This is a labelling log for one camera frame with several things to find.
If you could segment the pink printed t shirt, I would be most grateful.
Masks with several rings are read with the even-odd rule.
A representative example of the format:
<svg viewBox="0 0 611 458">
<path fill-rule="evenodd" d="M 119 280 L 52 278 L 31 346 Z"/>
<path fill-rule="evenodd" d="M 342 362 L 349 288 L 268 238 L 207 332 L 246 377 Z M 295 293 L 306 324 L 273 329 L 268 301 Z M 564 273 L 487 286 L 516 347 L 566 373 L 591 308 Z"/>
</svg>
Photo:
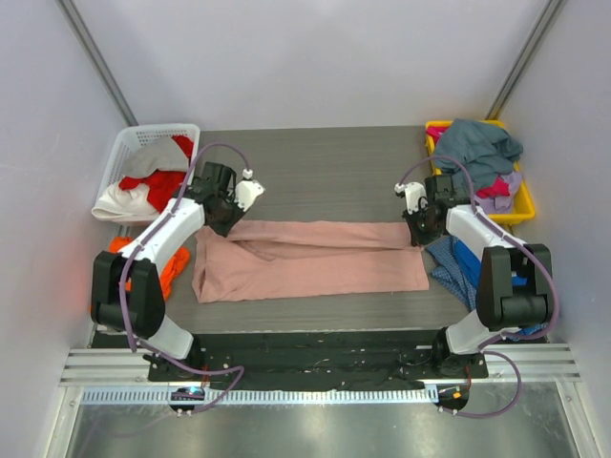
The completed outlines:
<svg viewBox="0 0 611 458">
<path fill-rule="evenodd" d="M 243 220 L 227 237 L 196 234 L 200 303 L 412 292 L 429 288 L 400 222 Z"/>
</svg>

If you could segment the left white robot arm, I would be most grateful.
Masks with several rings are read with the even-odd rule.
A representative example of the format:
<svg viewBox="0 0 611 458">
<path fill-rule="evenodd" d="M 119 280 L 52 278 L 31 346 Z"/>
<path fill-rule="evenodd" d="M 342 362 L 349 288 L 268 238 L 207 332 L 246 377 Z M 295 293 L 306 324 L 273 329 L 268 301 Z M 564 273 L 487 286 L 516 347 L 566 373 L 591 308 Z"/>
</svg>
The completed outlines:
<svg viewBox="0 0 611 458">
<path fill-rule="evenodd" d="M 200 342 L 167 315 L 161 273 L 202 227 L 228 236 L 264 193 L 250 170 L 242 171 L 242 180 L 236 177 L 232 168 L 206 162 L 144 232 L 115 253 L 99 253 L 94 261 L 93 322 L 125 332 L 131 347 L 141 345 L 170 358 L 171 370 L 184 381 L 202 372 Z"/>
</svg>

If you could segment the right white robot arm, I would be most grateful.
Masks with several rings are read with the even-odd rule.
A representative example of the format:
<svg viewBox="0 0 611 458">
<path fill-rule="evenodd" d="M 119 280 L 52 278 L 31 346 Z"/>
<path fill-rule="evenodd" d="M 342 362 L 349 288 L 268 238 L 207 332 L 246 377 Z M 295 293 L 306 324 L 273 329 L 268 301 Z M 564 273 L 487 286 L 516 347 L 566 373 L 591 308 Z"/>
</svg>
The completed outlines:
<svg viewBox="0 0 611 458">
<path fill-rule="evenodd" d="M 480 263 L 474 311 L 437 332 L 431 366 L 441 376 L 466 372 L 481 351 L 520 330 L 545 328 L 558 318 L 558 294 L 551 253 L 543 244 L 516 239 L 492 221 L 471 193 L 455 188 L 447 175 L 424 182 L 400 182 L 395 194 L 405 201 L 403 217 L 411 243 L 423 247 L 443 236 L 463 242 Z"/>
</svg>

